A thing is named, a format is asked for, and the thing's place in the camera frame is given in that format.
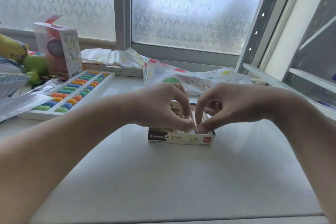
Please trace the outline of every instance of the plastic bag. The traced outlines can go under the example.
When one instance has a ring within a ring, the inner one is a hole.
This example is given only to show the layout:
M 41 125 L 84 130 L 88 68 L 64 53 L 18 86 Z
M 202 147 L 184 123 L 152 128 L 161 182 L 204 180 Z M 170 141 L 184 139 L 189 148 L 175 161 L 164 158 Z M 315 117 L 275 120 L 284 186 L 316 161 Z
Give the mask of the plastic bag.
M 231 68 L 190 72 L 154 59 L 145 63 L 144 75 L 145 87 L 165 82 L 181 83 L 189 96 L 201 96 L 219 82 L 253 84 L 247 75 L 236 73 Z

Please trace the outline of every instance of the hand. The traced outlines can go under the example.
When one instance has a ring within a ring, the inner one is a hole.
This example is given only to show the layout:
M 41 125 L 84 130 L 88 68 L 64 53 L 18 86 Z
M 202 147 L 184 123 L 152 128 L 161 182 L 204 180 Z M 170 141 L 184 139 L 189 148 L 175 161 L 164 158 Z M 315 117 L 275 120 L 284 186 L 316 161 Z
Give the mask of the hand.
M 179 83 L 158 84 L 129 92 L 123 98 L 130 104 L 130 123 L 181 131 L 195 127 L 193 121 L 177 116 L 170 109 L 170 102 L 176 100 L 182 106 L 184 116 L 191 114 L 188 96 Z
M 212 116 L 197 126 L 197 129 L 199 133 L 206 134 L 229 123 L 272 119 L 279 107 L 286 108 L 282 103 L 288 97 L 295 96 L 290 91 L 279 88 L 219 83 L 197 101 L 196 124 L 202 122 L 203 112 Z

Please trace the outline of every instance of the white abacus frame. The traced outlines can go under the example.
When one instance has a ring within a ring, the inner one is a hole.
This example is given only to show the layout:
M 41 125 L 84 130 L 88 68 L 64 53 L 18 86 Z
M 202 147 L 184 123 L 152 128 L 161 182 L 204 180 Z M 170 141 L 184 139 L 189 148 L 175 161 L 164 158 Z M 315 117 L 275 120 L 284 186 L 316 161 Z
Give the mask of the white abacus frame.
M 80 101 L 78 101 L 68 112 L 70 112 L 73 109 L 78 108 L 79 106 L 90 103 L 98 95 L 98 93 L 101 92 L 104 89 L 104 87 L 106 87 L 108 85 L 108 83 L 115 77 L 114 72 L 97 71 L 97 70 L 93 70 L 93 69 L 85 70 L 85 71 L 77 74 L 76 76 L 70 78 L 68 81 L 66 81 L 62 85 L 57 86 L 56 88 L 54 88 L 50 92 L 46 93 L 45 95 L 50 96 L 53 92 L 57 92 L 61 88 L 67 86 L 67 84 L 71 83 L 73 80 L 77 79 L 78 77 L 81 77 L 82 75 L 85 75 L 85 73 L 87 73 L 89 71 L 99 72 L 99 74 L 97 74 L 96 76 L 94 76 L 93 78 L 88 80 L 86 83 L 84 83 L 78 89 L 73 91 L 73 93 L 69 94 L 66 98 L 59 101 L 56 105 L 51 107 L 48 111 L 39 111 L 39 110 L 32 110 L 31 109 L 31 110 L 28 110 L 27 112 L 24 112 L 24 113 L 20 114 L 18 117 L 21 118 L 21 119 L 28 119 L 28 120 L 50 120 L 52 118 L 63 115 L 65 113 L 56 112 L 58 107 L 63 106 L 69 99 L 71 99 L 71 98 L 75 97 L 75 95 L 79 94 L 83 89 L 85 89 L 87 86 L 89 86 L 90 83 L 95 81 L 95 79 L 97 77 L 99 77 L 100 75 L 102 75 L 103 73 L 109 74 L 102 82 L 100 82 L 97 86 L 95 86 L 95 88 L 93 90 L 91 90 L 90 93 L 88 93 L 85 97 L 83 97 Z

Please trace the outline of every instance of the open box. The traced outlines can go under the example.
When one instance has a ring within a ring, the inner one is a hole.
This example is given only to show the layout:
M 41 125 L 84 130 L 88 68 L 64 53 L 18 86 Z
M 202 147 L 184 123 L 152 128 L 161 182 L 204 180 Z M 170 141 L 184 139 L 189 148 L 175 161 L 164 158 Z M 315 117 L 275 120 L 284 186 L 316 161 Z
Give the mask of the open box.
M 178 102 L 172 102 L 178 108 L 181 105 Z M 192 114 L 195 113 L 196 104 L 191 103 L 190 109 Z M 203 112 L 203 119 L 205 121 L 208 119 L 208 115 Z M 160 131 L 158 128 L 148 129 L 148 141 L 155 143 L 174 143 L 174 144 L 193 144 L 193 145 L 212 145 L 215 139 L 215 132 L 210 131 L 208 134 L 196 134 L 196 133 L 183 133 L 183 132 L 165 132 Z

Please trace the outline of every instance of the red tag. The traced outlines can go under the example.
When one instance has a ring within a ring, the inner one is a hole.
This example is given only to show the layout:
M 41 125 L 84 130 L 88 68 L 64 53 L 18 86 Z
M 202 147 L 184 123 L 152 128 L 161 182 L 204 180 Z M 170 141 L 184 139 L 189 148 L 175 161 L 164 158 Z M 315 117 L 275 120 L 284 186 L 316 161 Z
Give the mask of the red tag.
M 211 142 L 211 137 L 205 137 L 203 140 L 203 143 L 210 143 Z

